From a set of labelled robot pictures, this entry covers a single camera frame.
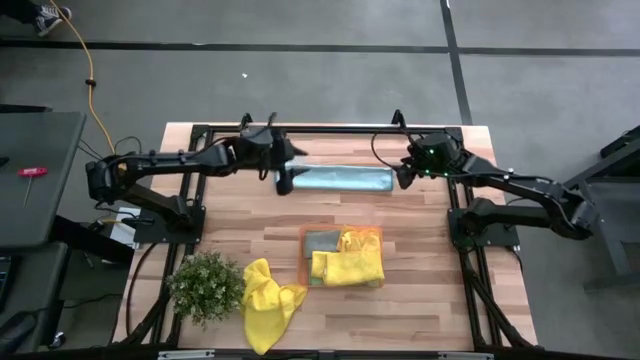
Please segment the gray cloth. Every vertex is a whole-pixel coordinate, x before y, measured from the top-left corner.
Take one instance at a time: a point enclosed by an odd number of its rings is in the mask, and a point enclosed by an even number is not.
[[[314,251],[336,252],[342,230],[308,231],[304,235],[304,257],[311,258]]]

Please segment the black desk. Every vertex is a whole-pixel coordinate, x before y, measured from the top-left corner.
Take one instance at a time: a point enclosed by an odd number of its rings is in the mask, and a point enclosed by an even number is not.
[[[0,168],[0,248],[48,241],[84,123],[80,113],[0,115],[0,156],[9,157]],[[41,166],[49,173],[33,179],[23,207],[29,179],[18,176],[18,170]]]
[[[21,262],[9,292],[4,311],[0,313],[0,324],[20,311],[51,308],[38,313],[38,324],[17,352],[32,352],[41,341],[50,342],[45,336],[48,321],[57,324],[57,309],[54,305],[60,291],[60,279],[67,264],[68,247],[62,243],[46,244],[20,254]]]
[[[0,114],[0,157],[9,157],[0,167],[0,252],[22,259],[0,324],[18,311],[47,308],[19,352],[52,339],[69,248],[120,263],[133,257],[131,248],[56,215],[85,119],[80,113]],[[24,206],[29,180],[17,173],[27,167],[46,167],[48,174],[33,180]],[[87,192],[86,185],[74,190]]]

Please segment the black cable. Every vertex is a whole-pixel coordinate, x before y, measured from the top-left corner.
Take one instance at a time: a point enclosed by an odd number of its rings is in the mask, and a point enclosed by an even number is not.
[[[264,181],[269,175],[269,170],[258,169],[258,180]]]
[[[91,147],[91,145],[89,145],[88,142],[80,139],[80,142],[83,143],[89,150],[91,150],[91,152],[96,155],[97,157],[99,157],[100,159],[104,158],[104,156],[102,156],[99,152],[97,152],[94,148]]]
[[[96,159],[96,160],[102,160],[101,158],[95,156],[94,154],[90,153],[89,151],[85,150],[82,146],[80,146],[80,144],[78,144],[77,148],[79,150],[82,150],[82,152],[84,152],[85,154],[91,156],[92,158]]]
[[[505,246],[507,248],[508,251],[512,252],[513,255],[516,256],[516,259],[518,259],[518,264],[520,264],[520,272],[524,273],[524,267],[522,266],[522,259],[520,258],[520,254],[518,254],[518,252],[516,251],[516,249],[514,249],[511,246]]]
[[[389,164],[388,162],[382,160],[382,158],[380,156],[378,156],[378,153],[376,152],[376,148],[374,146],[374,142],[376,140],[376,137],[379,135],[379,132],[375,132],[373,133],[373,136],[371,137],[371,152],[373,153],[373,156],[376,157],[376,159],[378,159],[378,161],[380,161],[383,165],[391,168],[391,170],[395,171],[397,166],[393,166],[391,164]]]
[[[521,201],[521,200],[528,200],[528,199],[526,199],[526,198],[515,198],[515,199],[511,199],[511,200],[507,201],[507,203],[505,204],[505,206],[509,206],[509,205],[513,204],[514,202],[516,202],[516,201]]]
[[[135,140],[138,143],[138,154],[142,153],[142,142],[140,141],[140,139],[138,139],[136,136],[127,136],[125,138],[122,138],[122,139],[116,141],[116,144],[113,146],[116,154],[118,153],[118,144],[120,144],[123,141],[127,141],[127,140]]]
[[[134,215],[133,213],[130,213],[128,211],[118,211],[118,210],[113,210],[113,209],[109,209],[109,208],[105,208],[105,207],[101,207],[100,204],[97,204],[96,206],[93,207],[96,210],[101,210],[101,211],[107,211],[111,214],[125,214],[125,215],[130,215],[132,218],[137,219],[138,215]]]
[[[112,297],[112,296],[122,297],[122,294],[104,294],[104,295],[102,295],[100,297],[93,298],[93,299],[87,299],[87,300],[81,301],[81,302],[79,302],[79,303],[77,303],[75,305],[63,306],[62,308],[63,309],[74,309],[74,308],[80,307],[82,305],[86,305],[88,303],[100,301],[100,300],[103,300],[103,299],[106,299],[106,298]],[[37,309],[37,310],[33,310],[33,311],[29,311],[29,313],[37,314],[37,313],[39,313],[41,311],[45,311],[45,310],[48,310],[48,309],[50,309],[50,306],[43,307],[43,308],[40,308],[40,309]]]
[[[140,261],[136,265],[136,269],[133,271],[133,276],[131,276],[131,283],[129,283],[129,290],[127,291],[127,304],[125,307],[125,328],[127,331],[127,336],[131,335],[131,296],[133,295],[133,284],[136,282],[136,278],[138,277],[138,273],[142,268],[142,263],[147,259],[147,256],[151,253],[153,248],[156,247],[158,243],[153,243],[144,251],[142,257],[140,257]]]

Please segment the black metal frame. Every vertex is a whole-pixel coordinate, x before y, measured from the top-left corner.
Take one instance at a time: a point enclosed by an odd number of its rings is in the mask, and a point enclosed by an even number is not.
[[[398,126],[403,126],[403,127],[405,126],[403,120],[404,119],[398,118],[397,115],[394,115],[395,124],[397,124]],[[334,126],[274,125],[274,127],[282,128],[286,130],[287,133],[374,134],[377,132],[382,134],[398,134],[398,130],[396,126],[381,126],[381,127],[336,126],[334,127]],[[409,127],[408,129],[411,130],[411,133],[415,133],[415,134],[433,134],[433,133],[445,132],[455,136],[457,139],[459,139],[461,144],[464,143],[464,140],[462,138],[462,130],[459,127],[444,127],[444,128]],[[206,135],[205,144],[210,144],[213,141],[213,137],[216,132],[235,132],[237,130],[238,130],[238,126],[234,126],[234,125],[224,125],[224,126],[194,125],[191,133],[189,150],[190,151],[195,150],[198,140],[203,135]],[[186,197],[187,191],[190,185],[190,181],[191,181],[191,176],[188,174],[184,175],[182,185],[181,185],[181,190],[180,190],[181,196]],[[198,179],[198,186],[196,189],[196,195],[194,199],[194,206],[202,205],[205,184],[206,184],[206,177],[200,175]],[[459,209],[460,201],[458,199],[457,186],[451,180],[449,180],[448,192],[449,192],[449,197],[451,201],[451,207],[453,209]],[[473,200],[473,191],[469,187],[465,187],[465,198],[467,203]],[[165,316],[164,314],[165,314],[166,304],[167,304],[167,301],[162,301],[162,300],[168,300],[168,299],[163,299],[167,297],[166,289],[165,289],[165,279],[167,276],[171,275],[171,273],[173,272],[173,268],[175,266],[176,257],[178,253],[178,246],[179,246],[178,244],[169,245],[169,252],[167,254],[167,260],[165,263],[165,268],[163,273],[163,281],[162,281],[161,290],[159,294],[160,301],[159,303],[157,303],[159,304],[158,306],[160,307],[160,309],[157,309],[157,308],[154,309],[154,311],[157,313],[156,314],[157,318],[154,322],[153,330],[151,334],[152,344],[160,343],[162,325],[164,323],[164,316]],[[194,252],[194,245],[186,245],[185,255],[192,254],[193,252]],[[480,288],[480,294],[479,294],[480,297],[483,300],[490,301],[490,302],[492,302],[493,294],[491,290],[491,283],[489,280],[489,271],[487,267],[487,260],[484,253],[484,249],[482,247],[476,247],[475,252],[476,252],[476,259],[479,264],[478,273],[476,273],[472,268],[470,268],[470,260],[469,260],[468,253],[460,252],[460,264],[461,264],[461,268],[463,269],[462,275],[463,275],[467,310],[469,313],[469,325],[471,328],[473,344],[474,344],[474,348],[478,349],[478,348],[481,348],[482,346],[486,346],[487,342],[484,340],[481,333],[480,321],[479,321],[479,315],[478,315],[478,309],[477,309],[474,291]],[[493,304],[489,304],[488,307],[490,309],[497,308],[497,305],[493,303]],[[506,317],[504,317],[504,315],[500,317],[500,316],[495,316],[494,314],[495,312],[491,312],[491,311],[489,311],[489,314],[488,314],[490,329],[491,329],[491,344],[500,346],[502,345],[502,339],[500,336],[501,327],[498,326],[498,324],[502,325],[503,329],[510,328],[511,325],[508,324],[508,321],[505,324]],[[171,331],[166,341],[168,344],[177,347],[179,334],[180,334],[180,327],[181,327],[180,320],[176,316],[174,316],[171,324]],[[133,343],[140,343],[145,335],[146,335],[146,332],[144,334],[143,333],[136,334],[136,339],[133,341]],[[425,353],[420,352],[420,354],[422,356],[433,355],[433,352],[425,352]]]
[[[276,128],[286,130],[288,133],[334,133],[334,134],[399,134],[398,126],[402,126],[403,121],[396,121],[397,126],[287,126],[287,125],[274,125]],[[463,144],[462,130],[460,127],[408,127],[408,130],[413,134],[433,134],[433,133],[447,133],[455,136]],[[204,136],[205,144],[211,144],[216,132],[236,132],[238,126],[234,125],[194,125],[191,132],[189,149],[195,150],[199,140]],[[191,175],[185,174],[183,176],[182,184],[180,187],[180,195],[187,196],[189,185],[191,182]],[[460,200],[458,198],[458,191],[455,182],[452,179],[447,179],[447,188],[449,193],[449,200],[452,209],[460,209]],[[199,175],[198,183],[196,187],[196,194],[194,198],[194,206],[202,206],[202,200],[204,196],[206,186],[206,176]],[[470,203],[473,200],[473,190],[469,187],[464,188],[465,200]],[[181,329],[180,319],[174,315],[169,336],[166,341],[161,341],[164,317],[166,313],[166,306],[169,303],[169,292],[165,286],[166,278],[173,273],[173,268],[176,264],[178,256],[178,248],[180,244],[169,244],[169,251],[167,253],[167,259],[165,262],[165,268],[163,272],[162,284],[158,295],[158,300],[149,310],[143,321],[134,329],[132,334],[121,342],[114,343],[108,347],[102,349],[82,349],[82,350],[69,350],[69,351],[56,351],[52,353],[32,353],[17,356],[18,359],[118,359],[134,358],[132,354],[135,354],[135,358],[148,358],[156,359],[158,352],[178,350],[178,342]],[[185,255],[193,254],[195,250],[194,244],[186,244]],[[460,265],[462,270],[463,286],[467,304],[467,312],[469,315],[469,327],[471,331],[471,337],[473,340],[474,352],[486,353],[486,354],[499,354],[499,358],[507,359],[607,359],[604,357],[595,357],[589,355],[577,355],[558,352],[548,352],[542,348],[532,346],[526,340],[524,340],[517,330],[511,326],[506,316],[502,313],[498,305],[493,301],[493,294],[491,289],[491,282],[489,278],[489,271],[487,266],[487,259],[482,246],[474,245],[473,252],[476,253],[476,260],[478,264],[478,270],[473,269],[471,265],[470,253],[472,251],[461,251],[456,247],[459,253]],[[487,307],[487,315],[490,325],[491,343],[488,344],[482,334],[480,327],[480,320],[478,314],[478,304],[476,303],[476,296],[482,300]],[[142,341],[146,337],[149,331],[152,331],[149,345],[142,345]],[[512,343],[513,348],[502,346],[501,332],[505,334],[507,339]],[[443,356],[443,352],[436,351],[321,351],[321,350],[274,350],[270,351],[265,356],[258,356],[250,349],[214,349],[211,350],[217,356],[241,356],[242,358],[258,359],[258,358],[272,358],[283,359],[290,358],[292,356],[298,357],[313,357],[317,359],[336,359],[336,358],[446,358]]]

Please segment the orange tray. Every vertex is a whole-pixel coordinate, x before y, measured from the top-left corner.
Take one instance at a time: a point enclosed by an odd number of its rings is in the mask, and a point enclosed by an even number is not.
[[[342,230],[344,228],[351,229],[374,229],[377,230],[380,234],[380,260],[384,261],[384,250],[383,250],[383,237],[382,237],[382,228],[379,226],[356,226],[356,225],[304,225],[300,227],[300,239],[298,241],[298,283],[304,286],[311,287],[326,287],[320,285],[309,285],[309,261],[304,257],[304,235],[309,231],[331,231],[331,230]],[[384,285],[384,280],[380,280],[380,286]],[[357,287],[367,286],[367,285],[352,285]]]

